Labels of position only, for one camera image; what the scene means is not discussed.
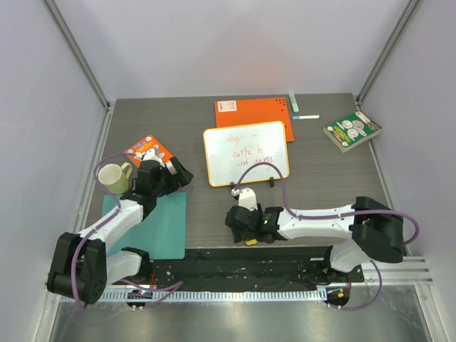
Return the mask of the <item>yellow bone-shaped eraser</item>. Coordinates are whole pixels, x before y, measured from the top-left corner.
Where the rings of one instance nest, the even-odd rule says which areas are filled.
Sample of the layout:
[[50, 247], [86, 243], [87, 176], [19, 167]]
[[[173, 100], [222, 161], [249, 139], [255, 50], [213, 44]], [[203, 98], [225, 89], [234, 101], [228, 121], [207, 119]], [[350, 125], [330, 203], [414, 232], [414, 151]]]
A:
[[246, 240], [244, 243], [245, 243], [246, 246], [254, 246], [254, 245], [257, 245], [257, 240], [256, 239], [250, 239], [250, 240]]

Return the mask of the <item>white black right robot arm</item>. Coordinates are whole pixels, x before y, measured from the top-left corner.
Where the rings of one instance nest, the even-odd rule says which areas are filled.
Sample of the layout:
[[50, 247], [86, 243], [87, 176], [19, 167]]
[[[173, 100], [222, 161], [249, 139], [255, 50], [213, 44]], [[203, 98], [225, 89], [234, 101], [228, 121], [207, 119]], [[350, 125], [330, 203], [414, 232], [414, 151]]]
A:
[[262, 209], [254, 195], [241, 195], [225, 224], [235, 242], [267, 243], [292, 239], [321, 240], [329, 251], [322, 273], [338, 281], [367, 261], [403, 260], [403, 216], [370, 197], [333, 209]]

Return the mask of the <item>yellow-framed whiteboard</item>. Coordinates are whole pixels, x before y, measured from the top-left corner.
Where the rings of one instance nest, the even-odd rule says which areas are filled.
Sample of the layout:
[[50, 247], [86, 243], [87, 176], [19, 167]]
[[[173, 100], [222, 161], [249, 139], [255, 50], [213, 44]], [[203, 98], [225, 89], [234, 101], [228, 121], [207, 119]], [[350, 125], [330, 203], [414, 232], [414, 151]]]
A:
[[278, 179], [279, 174], [266, 164], [277, 167], [283, 177], [289, 176], [289, 159], [284, 124], [280, 121], [254, 125], [211, 128], [203, 132], [209, 184], [212, 187], [242, 182]]

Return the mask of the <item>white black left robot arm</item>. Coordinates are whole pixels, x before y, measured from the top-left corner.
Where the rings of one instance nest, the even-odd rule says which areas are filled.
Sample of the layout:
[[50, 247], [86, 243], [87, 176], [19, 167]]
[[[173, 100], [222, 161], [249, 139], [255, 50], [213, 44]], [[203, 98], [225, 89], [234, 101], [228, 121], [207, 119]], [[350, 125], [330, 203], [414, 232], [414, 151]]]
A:
[[56, 242], [46, 288], [72, 298], [79, 306], [94, 304], [106, 286], [146, 283], [152, 274], [148, 252], [125, 247], [113, 256], [110, 248], [125, 233], [143, 222], [156, 208], [158, 198], [191, 183], [193, 175], [176, 157], [136, 153], [140, 166], [133, 186], [116, 197], [114, 208], [78, 233], [63, 233]]

